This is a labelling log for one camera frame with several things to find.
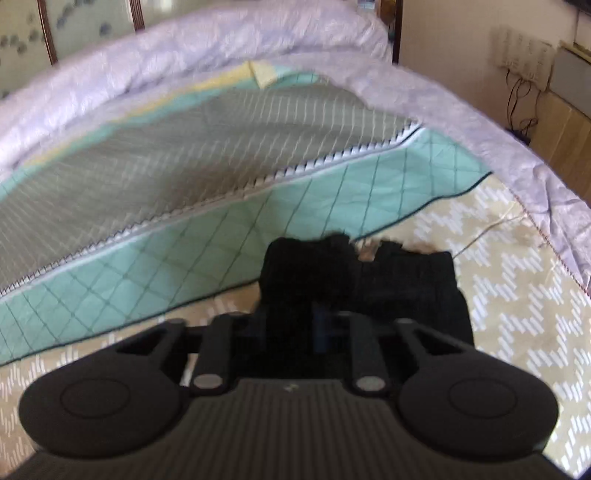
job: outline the white wall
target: white wall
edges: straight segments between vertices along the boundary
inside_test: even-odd
[[[506,24],[557,46],[574,41],[576,18],[562,0],[404,0],[400,63],[505,125],[510,89],[506,70],[492,63],[494,28]],[[533,99],[515,119],[532,114]]]

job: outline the black cable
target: black cable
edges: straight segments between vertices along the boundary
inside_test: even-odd
[[[511,127],[511,129],[513,130],[513,120],[512,120],[512,113],[513,111],[515,111],[515,107],[513,108],[513,111],[510,112],[511,110],[511,100],[513,98],[513,93],[515,93],[515,89],[519,88],[519,86],[521,85],[521,83],[523,83],[523,78],[519,77],[515,83],[513,84],[513,88],[511,89],[511,93],[509,94],[509,101],[507,102],[507,123],[509,124],[509,127]]]
[[[511,74],[510,70],[507,70],[507,75],[505,76],[505,84],[509,86],[509,75]],[[522,87],[526,85],[527,91],[522,93]],[[515,115],[515,110],[517,109],[517,104],[519,101],[525,97],[527,97],[531,93],[533,84],[529,80],[524,80],[522,77],[518,77],[513,87],[511,88],[511,93],[509,94],[509,100],[507,102],[507,123],[509,124],[509,128],[513,132],[520,132],[522,135],[527,136],[529,134],[530,128],[535,127],[538,124],[538,101],[540,100],[541,91],[538,90],[538,94],[535,99],[535,114],[532,118],[523,119],[519,122],[519,127],[515,128],[513,125],[513,116]]]
[[[517,108],[517,104],[519,103],[519,100],[527,97],[531,92],[531,82],[520,78],[518,80],[518,83],[519,83],[519,85],[517,86],[517,90],[515,91],[515,103],[513,104],[513,108],[511,109],[511,115],[509,116],[509,119],[511,120],[510,125],[511,125],[512,130],[513,130],[513,114],[515,113],[515,109]],[[527,85],[527,92],[524,95],[519,96],[519,89],[523,85]]]

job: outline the round black pad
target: round black pad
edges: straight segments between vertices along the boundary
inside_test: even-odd
[[[45,450],[73,458],[121,455],[175,422],[180,389],[147,357],[100,352],[31,384],[21,423]]]
[[[541,450],[558,404],[536,377],[484,355],[446,355],[402,387],[403,420],[428,445],[468,459],[514,459]]]

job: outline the black cloth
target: black cloth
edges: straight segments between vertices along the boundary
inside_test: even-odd
[[[267,335],[283,349],[308,341],[315,304],[378,322],[410,318],[474,345],[449,252],[418,254],[383,242],[374,261],[362,262],[347,235],[279,238],[267,249],[259,285]]]

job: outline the beige patterned bedsheet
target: beige patterned bedsheet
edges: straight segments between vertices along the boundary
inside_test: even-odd
[[[563,267],[521,205],[494,176],[471,192],[439,200],[373,238],[406,248],[446,249],[454,255],[476,345],[542,378],[560,402],[546,455],[575,475],[591,463],[591,300]],[[256,284],[169,312],[190,325],[216,314],[251,310]],[[161,322],[33,355],[0,368],[0,475],[32,453],[18,421],[24,389],[47,371]]]

